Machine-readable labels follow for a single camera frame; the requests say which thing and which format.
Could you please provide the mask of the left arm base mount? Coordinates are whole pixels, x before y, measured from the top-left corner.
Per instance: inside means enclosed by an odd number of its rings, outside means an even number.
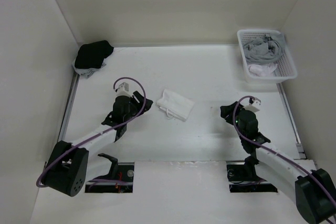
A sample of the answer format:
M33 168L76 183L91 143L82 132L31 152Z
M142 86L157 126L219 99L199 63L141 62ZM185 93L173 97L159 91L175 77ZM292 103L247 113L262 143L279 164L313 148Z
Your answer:
M135 163L119 162L117 158L100 153L89 160L85 193L132 193Z

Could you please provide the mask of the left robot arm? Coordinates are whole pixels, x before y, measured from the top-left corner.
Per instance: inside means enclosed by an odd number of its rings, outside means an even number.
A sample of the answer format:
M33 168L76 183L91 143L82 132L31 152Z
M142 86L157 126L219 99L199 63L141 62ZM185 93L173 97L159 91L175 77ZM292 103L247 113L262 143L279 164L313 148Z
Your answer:
M118 141L127 131L127 124L143 115L153 101L138 91L119 91L112 111L88 135L71 142L59 141L53 148L43 173L36 184L74 197L98 183L117 187L132 185L119 169L118 159L102 150Z

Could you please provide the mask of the white tank top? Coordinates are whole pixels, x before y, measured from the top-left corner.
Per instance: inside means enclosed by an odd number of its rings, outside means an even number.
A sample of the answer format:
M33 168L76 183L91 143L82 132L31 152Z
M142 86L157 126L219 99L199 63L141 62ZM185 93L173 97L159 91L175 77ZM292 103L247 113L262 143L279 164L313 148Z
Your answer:
M168 118L177 118L185 122L188 119L195 102L176 92L165 89L162 97L157 100L156 104L166 113Z

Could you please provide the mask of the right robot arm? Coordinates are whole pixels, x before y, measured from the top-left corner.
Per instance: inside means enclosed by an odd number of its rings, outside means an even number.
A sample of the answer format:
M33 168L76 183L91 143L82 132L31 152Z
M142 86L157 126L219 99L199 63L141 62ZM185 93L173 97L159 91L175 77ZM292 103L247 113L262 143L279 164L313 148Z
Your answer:
M335 215L335 185L329 173L304 166L277 149L259 131L255 99L249 105L239 101L220 107L220 116L236 130L248 154L239 173L246 186L265 180L283 192L307 223L329 221Z

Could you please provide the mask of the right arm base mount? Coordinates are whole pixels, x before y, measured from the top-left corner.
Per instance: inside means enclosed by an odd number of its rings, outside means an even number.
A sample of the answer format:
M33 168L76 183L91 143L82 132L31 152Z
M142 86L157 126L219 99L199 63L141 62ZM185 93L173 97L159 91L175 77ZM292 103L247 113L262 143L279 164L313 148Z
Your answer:
M227 179L231 193L277 193L278 189L257 176L258 161L249 156L244 162L227 162Z

